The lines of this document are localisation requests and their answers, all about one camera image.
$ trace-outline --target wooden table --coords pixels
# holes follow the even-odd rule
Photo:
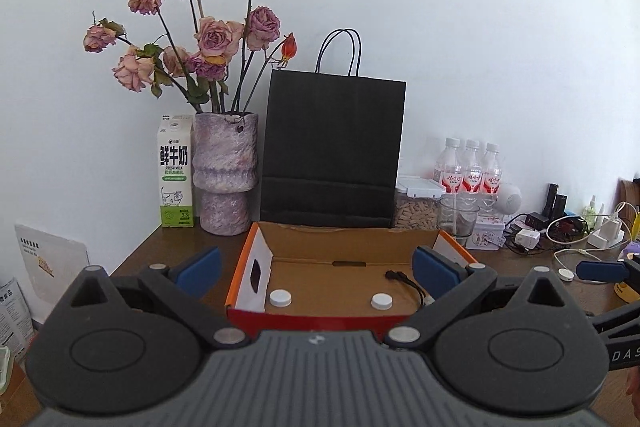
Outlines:
[[[216,311],[224,312],[224,302],[228,286],[238,261],[238,256],[246,235],[235,237],[216,237],[210,235],[200,227],[193,229],[160,229],[152,233],[142,245],[126,258],[115,271],[115,275],[134,275],[142,267],[151,263],[164,263],[168,266],[188,259],[191,255],[207,247],[217,246],[222,251],[222,276],[215,288],[205,297],[204,301]],[[530,257],[523,257],[510,250],[472,251],[473,256],[481,263],[493,267],[502,275],[525,275],[532,267],[538,265],[553,266],[550,253],[540,253]],[[578,262],[578,256],[567,256],[564,262],[573,267]],[[591,285],[581,282],[568,284],[569,292],[580,305],[588,311],[600,314],[622,306],[624,302],[613,292],[612,285]],[[28,417],[37,410],[33,403],[33,394],[28,383],[24,386],[23,396],[20,398],[28,411]],[[635,427],[638,421],[633,416],[633,408],[629,397],[625,396],[625,371],[609,373],[603,389],[598,396],[593,410],[614,427]],[[3,427],[18,427],[21,423],[11,425],[0,421]]]

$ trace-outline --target blue gripper pad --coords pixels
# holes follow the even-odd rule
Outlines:
[[[185,293],[200,299],[220,278],[220,256],[220,250],[215,247],[197,256],[197,259],[187,266],[177,266],[179,271],[172,278],[175,285]]]
[[[620,261],[580,261],[575,273],[583,281],[623,282],[629,277],[629,270]]]
[[[442,297],[466,277],[466,271],[462,266],[429,247],[415,249],[411,268],[415,281],[434,299]]]

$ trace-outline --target white bottle cap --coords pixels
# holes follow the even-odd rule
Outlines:
[[[388,310],[393,303],[391,295],[386,293],[376,293],[371,298],[371,305],[377,310]]]
[[[286,308],[291,304],[291,294],[286,290],[274,290],[269,294],[269,302],[276,308]]]
[[[558,270],[558,277],[563,281],[571,282],[574,280],[574,272],[567,270],[566,268],[561,268]]]

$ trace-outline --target textured ceramic vase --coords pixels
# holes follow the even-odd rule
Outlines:
[[[246,192],[257,185],[258,115],[197,114],[193,184],[204,190],[200,225],[236,235],[251,223]]]

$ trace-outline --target yellow object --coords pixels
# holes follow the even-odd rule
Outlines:
[[[616,295],[625,302],[635,302],[640,299],[640,295],[631,289],[629,285],[623,282],[614,284],[613,289],[615,290]]]
[[[640,214],[636,214],[634,225],[631,227],[631,240],[635,241],[638,238],[638,232],[640,232]]]

